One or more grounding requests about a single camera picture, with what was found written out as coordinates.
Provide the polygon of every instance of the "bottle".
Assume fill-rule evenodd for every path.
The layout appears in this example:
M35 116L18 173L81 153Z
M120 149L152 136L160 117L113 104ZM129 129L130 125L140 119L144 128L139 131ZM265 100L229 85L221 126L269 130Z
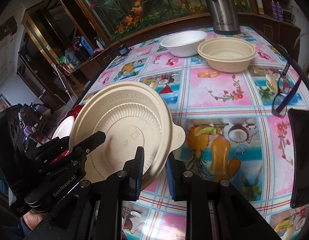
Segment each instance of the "bottle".
M93 55L94 49L90 46L90 44L86 41L85 37L81 36L81 43L86 48L86 50L89 52L90 56Z
M215 175L226 175L228 169L228 158L230 142L222 133L211 143L212 162L210 173Z
M283 21L284 12L283 12L282 6L278 2L276 3L276 8L277 8L278 20Z
M277 13L277 6L276 3L271 0L271 9L272 9L272 15L275 19L278 19L278 13Z
M102 44L101 44L100 41L96 40L96 44L98 45L98 47L99 47L100 49L103 49L103 46L102 46Z

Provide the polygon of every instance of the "person's hand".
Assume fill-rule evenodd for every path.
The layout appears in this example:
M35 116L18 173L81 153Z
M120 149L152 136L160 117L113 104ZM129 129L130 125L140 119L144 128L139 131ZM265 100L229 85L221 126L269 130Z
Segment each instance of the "person's hand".
M27 214L23 215L23 219L27 226L33 230L46 215L47 214L32 214L31 211L29 211Z

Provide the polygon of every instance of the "smartphone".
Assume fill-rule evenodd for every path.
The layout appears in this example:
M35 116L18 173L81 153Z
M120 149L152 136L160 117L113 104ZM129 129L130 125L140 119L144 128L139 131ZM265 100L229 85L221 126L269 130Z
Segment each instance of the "smartphone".
M293 134L295 173L290 206L309 204L309 111L289 109Z

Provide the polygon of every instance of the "picture frame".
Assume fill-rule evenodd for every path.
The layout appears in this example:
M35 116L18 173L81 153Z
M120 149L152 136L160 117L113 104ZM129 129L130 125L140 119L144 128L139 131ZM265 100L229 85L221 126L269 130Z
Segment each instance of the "picture frame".
M0 95L0 113L10 106L11 104L9 103L9 101L1 94Z

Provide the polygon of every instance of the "bowl handle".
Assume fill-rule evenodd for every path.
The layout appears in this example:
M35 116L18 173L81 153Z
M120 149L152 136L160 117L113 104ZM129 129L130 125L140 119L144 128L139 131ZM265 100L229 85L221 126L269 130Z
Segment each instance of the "bowl handle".
M182 127L173 124L172 126L172 136L169 152L181 147L186 139L186 133Z

